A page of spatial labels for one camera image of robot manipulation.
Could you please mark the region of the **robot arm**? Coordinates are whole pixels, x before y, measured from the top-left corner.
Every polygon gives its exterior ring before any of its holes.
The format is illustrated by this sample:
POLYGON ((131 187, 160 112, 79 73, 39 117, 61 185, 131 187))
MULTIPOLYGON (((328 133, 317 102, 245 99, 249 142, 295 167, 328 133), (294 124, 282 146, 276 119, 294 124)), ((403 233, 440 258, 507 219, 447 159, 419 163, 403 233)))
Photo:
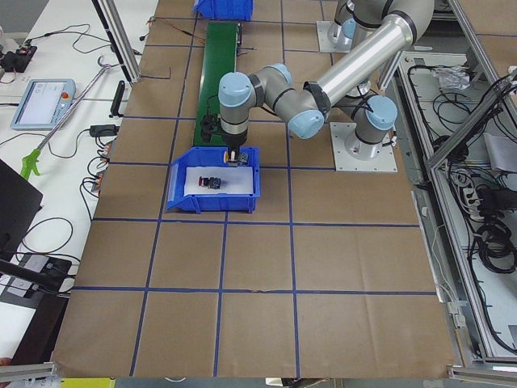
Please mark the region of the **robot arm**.
POLYGON ((334 13, 334 23, 328 34, 330 41, 336 44, 339 49, 344 49, 350 44, 355 34, 354 11, 354 1, 338 0, 334 13))
POLYGON ((340 1, 334 25, 355 21, 351 49, 301 91, 281 63, 253 74, 231 72, 219 83, 221 137, 225 161, 238 164, 246 142, 251 108, 267 105, 300 138, 311 138, 323 126, 330 109, 397 52, 414 44, 427 30, 432 1, 340 1))

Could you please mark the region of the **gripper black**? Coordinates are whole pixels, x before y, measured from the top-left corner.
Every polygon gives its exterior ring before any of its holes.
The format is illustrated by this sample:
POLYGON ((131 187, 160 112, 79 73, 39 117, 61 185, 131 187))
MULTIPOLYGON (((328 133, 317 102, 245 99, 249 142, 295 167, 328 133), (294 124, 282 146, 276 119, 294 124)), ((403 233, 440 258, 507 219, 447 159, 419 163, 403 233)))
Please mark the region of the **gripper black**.
POLYGON ((232 124, 222 120, 221 131, 221 137, 227 146, 239 146, 238 148, 229 147, 229 163, 244 163, 245 153, 242 150, 242 146, 247 140, 248 121, 246 120, 238 124, 232 124))

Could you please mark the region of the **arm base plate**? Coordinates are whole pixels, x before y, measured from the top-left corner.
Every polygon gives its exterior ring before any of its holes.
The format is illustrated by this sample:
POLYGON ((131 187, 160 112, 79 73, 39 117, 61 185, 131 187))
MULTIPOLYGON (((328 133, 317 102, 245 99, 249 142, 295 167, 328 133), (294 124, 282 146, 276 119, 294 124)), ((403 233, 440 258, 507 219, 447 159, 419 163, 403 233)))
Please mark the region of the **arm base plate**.
POLYGON ((345 48, 338 48, 336 44, 330 41, 328 32, 333 23, 332 21, 317 21, 319 51, 322 53, 348 53, 351 49, 352 41, 345 48))
POLYGON ((355 123, 330 123, 334 165, 336 171, 396 173, 397 164, 392 146, 365 145, 355 133, 355 123))

